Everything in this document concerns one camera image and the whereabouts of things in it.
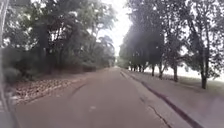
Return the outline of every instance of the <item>road edge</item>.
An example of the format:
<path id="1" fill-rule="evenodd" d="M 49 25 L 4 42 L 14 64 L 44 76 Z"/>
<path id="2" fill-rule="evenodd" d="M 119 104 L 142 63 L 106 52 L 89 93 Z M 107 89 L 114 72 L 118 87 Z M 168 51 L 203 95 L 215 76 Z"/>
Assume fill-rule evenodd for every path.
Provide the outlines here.
<path id="1" fill-rule="evenodd" d="M 148 89 L 150 92 L 152 92 L 154 95 L 156 95 L 158 98 L 162 99 L 168 106 L 170 106 L 183 120 L 185 120 L 192 128 L 204 128 L 202 125 L 200 125 L 197 121 L 195 121 L 193 118 L 191 118 L 188 114 L 186 114 L 182 109 L 180 109 L 178 106 L 176 106 L 174 103 L 172 103 L 166 96 L 163 94 L 155 91 L 154 89 L 150 88 L 147 83 L 137 79 L 130 73 L 126 73 L 121 69 L 121 73 L 124 73 L 131 77 L 133 80 L 139 82 L 141 85 L 143 85 L 146 89 Z"/>

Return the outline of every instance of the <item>pole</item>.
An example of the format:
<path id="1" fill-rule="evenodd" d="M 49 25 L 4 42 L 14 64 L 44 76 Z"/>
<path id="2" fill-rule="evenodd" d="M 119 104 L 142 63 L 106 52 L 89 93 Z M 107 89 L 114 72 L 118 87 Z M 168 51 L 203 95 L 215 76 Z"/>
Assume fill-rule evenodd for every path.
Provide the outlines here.
<path id="1" fill-rule="evenodd" d="M 5 17 L 7 8 L 9 5 L 9 0 L 1 0 L 0 7 L 0 46 L 3 44 L 3 33 L 4 33 L 4 25 L 5 25 Z M 12 104 L 10 103 L 10 97 L 6 94 L 6 86 L 4 84 L 3 79 L 3 70 L 2 70 L 2 48 L 0 48 L 0 96 L 1 102 L 3 105 L 4 112 L 7 115 L 7 119 L 9 121 L 9 128 L 19 128 L 18 122 L 15 117 L 14 109 Z"/>

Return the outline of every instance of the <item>road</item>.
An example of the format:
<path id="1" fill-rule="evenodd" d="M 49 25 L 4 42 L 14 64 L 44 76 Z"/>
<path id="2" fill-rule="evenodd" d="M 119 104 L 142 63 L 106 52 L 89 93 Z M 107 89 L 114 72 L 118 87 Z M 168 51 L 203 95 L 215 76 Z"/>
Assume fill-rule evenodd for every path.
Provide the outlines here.
<path id="1" fill-rule="evenodd" d="M 17 105 L 22 128 L 190 128 L 169 106 L 119 68 L 26 105 Z"/>

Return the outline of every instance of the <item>sky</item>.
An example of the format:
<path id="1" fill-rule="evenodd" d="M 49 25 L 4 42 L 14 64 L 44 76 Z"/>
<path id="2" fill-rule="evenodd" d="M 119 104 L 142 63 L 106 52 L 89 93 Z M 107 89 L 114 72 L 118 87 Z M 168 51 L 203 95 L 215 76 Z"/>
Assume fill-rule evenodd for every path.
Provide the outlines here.
<path id="1" fill-rule="evenodd" d="M 128 18 L 128 9 L 125 8 L 127 0 L 102 0 L 102 2 L 111 4 L 116 11 L 117 21 L 114 24 L 112 30 L 101 31 L 100 35 L 108 35 L 112 38 L 114 42 L 114 47 L 116 50 L 116 56 L 118 56 L 120 51 L 120 45 L 123 43 L 123 38 L 128 32 L 131 21 Z"/>

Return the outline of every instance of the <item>tree canopy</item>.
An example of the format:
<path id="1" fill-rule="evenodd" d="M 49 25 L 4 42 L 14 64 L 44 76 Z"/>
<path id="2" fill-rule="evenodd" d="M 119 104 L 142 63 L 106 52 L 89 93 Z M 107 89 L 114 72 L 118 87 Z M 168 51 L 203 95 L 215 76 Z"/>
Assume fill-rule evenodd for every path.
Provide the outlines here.
<path id="1" fill-rule="evenodd" d="M 112 66 L 113 41 L 98 37 L 111 29 L 115 11 L 99 0 L 45 0 L 7 11 L 3 69 L 12 76 L 31 79 L 54 70 L 84 70 Z"/>
<path id="2" fill-rule="evenodd" d="M 223 19 L 221 0 L 128 0 L 133 25 L 121 45 L 120 57 L 131 69 L 149 66 L 159 76 L 168 67 L 185 63 L 207 79 L 223 72 Z"/>

